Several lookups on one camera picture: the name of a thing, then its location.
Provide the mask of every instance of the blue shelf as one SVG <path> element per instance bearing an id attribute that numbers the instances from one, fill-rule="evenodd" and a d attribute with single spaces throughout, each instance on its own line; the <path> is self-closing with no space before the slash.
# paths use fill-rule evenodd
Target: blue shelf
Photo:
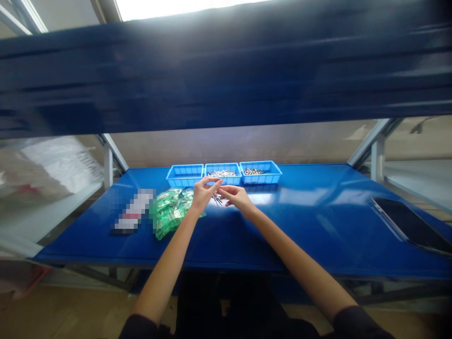
<path id="1" fill-rule="evenodd" d="M 345 164 L 281 165 L 278 185 L 245 189 L 296 244 L 328 272 L 371 279 L 452 279 L 450 260 L 399 241 L 369 203 L 373 196 L 407 203 L 447 240 L 452 228 Z M 152 268 L 171 240 L 158 241 L 144 218 L 136 234 L 112 224 L 139 188 L 168 189 L 168 168 L 129 169 L 34 260 L 51 264 Z M 286 272 L 259 231 L 234 206 L 213 199 L 198 220 L 184 267 Z"/>
<path id="2" fill-rule="evenodd" d="M 435 57 L 452 47 L 438 38 L 447 11 L 377 2 L 265 1 L 2 40 L 0 138 L 452 111 L 452 61 Z"/>

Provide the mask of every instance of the metal bracket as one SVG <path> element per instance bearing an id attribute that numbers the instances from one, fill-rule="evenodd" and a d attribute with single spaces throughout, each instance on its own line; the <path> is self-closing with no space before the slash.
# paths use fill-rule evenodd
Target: metal bracket
<path id="1" fill-rule="evenodd" d="M 350 159 L 348 159 L 347 164 L 356 170 L 359 169 L 371 154 L 371 148 L 375 140 L 377 140 L 380 135 L 386 139 L 403 120 L 403 118 L 380 119 Z"/>
<path id="2" fill-rule="evenodd" d="M 47 33 L 48 29 L 30 0 L 11 0 L 17 11 L 23 16 L 27 27 L 32 33 Z"/>
<path id="3" fill-rule="evenodd" d="M 104 144 L 104 176 L 104 187 L 107 190 L 113 185 L 113 153 L 107 144 Z"/>
<path id="4" fill-rule="evenodd" d="M 107 145 L 110 148 L 110 150 L 113 153 L 114 165 L 116 166 L 118 171 L 121 173 L 121 175 L 124 174 L 129 169 L 129 167 L 127 166 L 126 161 L 122 157 L 121 152 L 116 147 L 116 144 L 114 143 L 110 134 L 108 134 L 108 133 L 96 134 L 96 137 L 99 139 L 99 142 L 101 143 L 101 145 L 103 147 L 105 147 Z"/>
<path id="5" fill-rule="evenodd" d="M 0 4 L 0 21 L 5 24 L 14 34 L 17 35 L 32 35 L 19 20 L 16 19 L 6 8 Z"/>
<path id="6" fill-rule="evenodd" d="M 385 164 L 385 137 L 381 134 L 377 136 L 372 144 L 371 159 L 371 179 L 379 184 L 383 184 L 385 182 L 383 173 Z"/>

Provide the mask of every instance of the metal screw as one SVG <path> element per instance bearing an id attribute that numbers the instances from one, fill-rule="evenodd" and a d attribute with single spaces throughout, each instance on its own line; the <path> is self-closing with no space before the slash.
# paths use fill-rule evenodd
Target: metal screw
<path id="1" fill-rule="evenodd" d="M 244 172 L 245 175 L 259 175 L 259 174 L 264 174 L 267 171 L 266 170 L 260 170 L 260 169 L 245 168 L 245 170 L 243 172 Z"/>
<path id="2" fill-rule="evenodd" d="M 228 169 L 209 172 L 208 177 L 236 177 L 237 174 Z"/>

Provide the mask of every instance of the blue table surface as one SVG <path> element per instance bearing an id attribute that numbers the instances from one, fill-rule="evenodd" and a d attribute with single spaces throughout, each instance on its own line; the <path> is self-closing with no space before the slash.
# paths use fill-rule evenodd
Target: blue table surface
<path id="1" fill-rule="evenodd" d="M 251 200 L 291 239 L 337 276 L 450 279 L 452 261 L 415 248 L 382 221 L 369 203 L 404 199 L 345 164 L 281 165 L 278 185 L 246 186 Z M 140 188 L 166 190 L 168 168 L 129 169 L 83 215 L 34 259 L 46 263 L 155 265 L 171 239 L 161 241 L 144 218 L 138 232 L 113 235 L 115 219 Z M 409 206 L 449 241 L 452 228 Z M 199 219 L 185 267 L 284 271 L 255 227 L 234 207 L 212 200 Z"/>

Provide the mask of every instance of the wall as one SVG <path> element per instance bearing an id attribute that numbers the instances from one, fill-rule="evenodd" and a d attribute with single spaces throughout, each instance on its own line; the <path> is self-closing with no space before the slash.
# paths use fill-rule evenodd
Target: wall
<path id="1" fill-rule="evenodd" d="M 388 160 L 452 158 L 452 116 L 407 118 L 388 138 Z M 273 160 L 276 163 L 346 162 L 376 121 L 335 121 L 293 125 L 118 133 L 112 137 L 132 168 L 173 164 Z M 93 136 L 79 136 L 99 145 Z M 102 161 L 100 147 L 94 151 Z"/>

